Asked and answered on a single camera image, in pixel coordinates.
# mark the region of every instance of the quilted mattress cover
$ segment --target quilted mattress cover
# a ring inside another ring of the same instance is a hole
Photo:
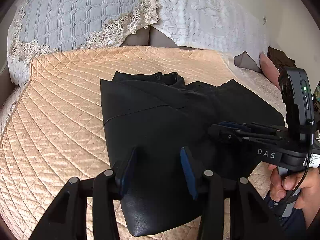
[[[35,57],[30,71],[30,81],[0,139],[0,215],[18,240],[29,238],[70,177],[92,178],[109,168],[100,78],[111,80],[115,71],[178,72],[186,83],[202,81],[215,86],[233,78],[284,113],[283,105],[275,99],[281,95],[276,88],[272,90],[272,84],[267,80],[249,82],[246,73],[237,72],[232,66],[230,57],[212,50],[147,46],[79,49]],[[263,86],[269,87],[268,92],[263,92]],[[265,163],[249,179],[262,196],[266,194],[269,173]],[[134,238],[126,228],[120,203],[114,204],[121,240]],[[227,238],[230,227],[227,200],[225,209]],[[197,218],[141,239],[196,239],[199,222]],[[93,239],[91,198],[87,203],[87,237]]]

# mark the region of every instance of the human hand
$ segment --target human hand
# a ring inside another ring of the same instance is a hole
[[[276,202],[285,197],[286,190],[296,187],[304,173],[303,171],[291,174],[282,181],[275,165],[269,164],[268,169],[273,170],[270,176],[270,197]],[[294,207],[302,209],[306,225],[309,227],[320,208],[320,174],[317,168],[309,168],[300,188],[301,193]]]

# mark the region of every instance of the white label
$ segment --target white label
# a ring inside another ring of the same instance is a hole
[[[307,166],[307,158],[305,159],[303,166]],[[312,153],[309,167],[318,168],[319,166],[320,166],[320,155]]]

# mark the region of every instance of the fingernail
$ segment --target fingernail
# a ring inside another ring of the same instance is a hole
[[[283,187],[284,187],[284,189],[286,189],[286,190],[290,190],[290,189],[292,189],[292,184],[294,183],[294,181],[293,181],[293,179],[290,177],[290,176],[288,176],[288,177],[286,177],[285,179],[284,179],[284,181],[283,181]]]
[[[285,197],[285,192],[283,190],[279,190],[278,193],[277,193],[277,197],[284,198]]]

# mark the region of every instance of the black electronic device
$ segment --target black electronic device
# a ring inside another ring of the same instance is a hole
[[[285,68],[279,77],[283,101],[287,109],[288,128],[256,123],[221,122],[208,129],[212,140],[237,145],[246,158],[275,164],[286,171],[308,171],[315,124],[311,109],[311,93],[307,75],[302,69]],[[72,177],[55,197],[34,229],[30,240],[86,239],[86,202],[93,198],[92,221],[95,240],[119,240],[113,199],[121,200],[133,175],[137,152],[134,148],[125,160],[96,178],[80,180]],[[198,238],[221,240],[224,223],[224,199],[230,198],[231,240],[285,240],[286,237],[265,201],[247,178],[230,180],[205,170],[192,157],[188,147],[180,151],[180,161],[189,193],[194,200],[207,199],[201,218]],[[278,203],[277,215],[295,201],[295,189]]]

